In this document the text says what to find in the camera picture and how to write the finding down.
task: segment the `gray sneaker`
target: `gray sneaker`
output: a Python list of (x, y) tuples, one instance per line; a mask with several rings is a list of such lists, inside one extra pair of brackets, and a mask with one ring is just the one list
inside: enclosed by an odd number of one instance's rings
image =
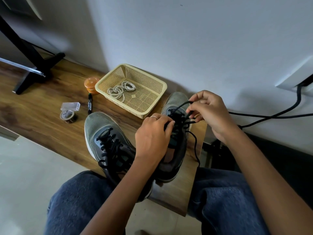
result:
[(174, 92), (169, 96), (165, 106), (162, 108), (162, 114), (175, 120), (175, 125), (166, 155), (155, 171), (156, 180), (162, 182), (172, 181), (182, 165), (187, 148), (189, 125), (194, 123), (189, 119), (189, 115), (186, 113), (190, 103), (192, 102), (189, 101), (185, 94), (182, 92)]
[[(107, 114), (94, 112), (85, 121), (85, 139), (89, 153), (98, 161), (107, 179), (114, 187), (121, 181), (119, 175), (126, 174), (136, 155), (136, 148), (126, 138), (121, 128)], [(139, 196), (147, 198), (152, 191), (150, 179)]]

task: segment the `jeans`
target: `jeans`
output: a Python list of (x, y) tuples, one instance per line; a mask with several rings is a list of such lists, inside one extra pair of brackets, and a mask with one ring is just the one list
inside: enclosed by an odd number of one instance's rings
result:
[[(65, 182), (48, 207), (45, 234), (80, 234), (113, 191), (108, 181), (84, 171)], [(269, 234), (243, 175), (198, 168), (188, 214), (202, 234)]]

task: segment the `forearm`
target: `forearm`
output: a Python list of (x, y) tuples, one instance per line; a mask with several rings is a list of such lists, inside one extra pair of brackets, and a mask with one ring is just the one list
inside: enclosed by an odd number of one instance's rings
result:
[(225, 137), (272, 234), (312, 234), (313, 211), (239, 129)]
[(124, 178), (81, 234), (123, 234), (138, 197), (152, 175), (151, 167), (135, 159)]

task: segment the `plastic basket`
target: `plastic basket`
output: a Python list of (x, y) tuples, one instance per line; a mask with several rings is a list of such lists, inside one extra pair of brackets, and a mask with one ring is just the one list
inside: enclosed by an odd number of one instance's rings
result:
[[(133, 83), (136, 90), (124, 91), (125, 100), (122, 103), (122, 97), (115, 99), (107, 93), (107, 90), (120, 85), (123, 81)], [(97, 92), (141, 119), (148, 116), (166, 89), (165, 82), (128, 64), (118, 65), (96, 83)]]

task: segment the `wooden surface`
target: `wooden surface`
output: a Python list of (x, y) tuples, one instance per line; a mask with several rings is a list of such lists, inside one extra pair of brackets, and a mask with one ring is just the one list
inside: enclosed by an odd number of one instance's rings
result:
[[(12, 90), (24, 73), (21, 69), (0, 62), (0, 125), (104, 175), (97, 161), (90, 156), (84, 138), (88, 103), (84, 80), (91, 76), (101, 78), (104, 73), (62, 60), (52, 69), (52, 79), (43, 84), (34, 84), (23, 94), (16, 95)], [(167, 97), (166, 94), (162, 96), (152, 113), (161, 112)], [(66, 124), (60, 119), (63, 102), (80, 102), (75, 123)], [(95, 95), (92, 103), (93, 112), (101, 111), (114, 118), (135, 145), (135, 132), (141, 126), (142, 119), (118, 107), (101, 94)], [(200, 155), (206, 124), (193, 124), (191, 131), (197, 136), (197, 154)], [(189, 136), (187, 152), (177, 177), (163, 186), (155, 184), (149, 197), (183, 216), (187, 212), (198, 166), (193, 146), (194, 139)]]

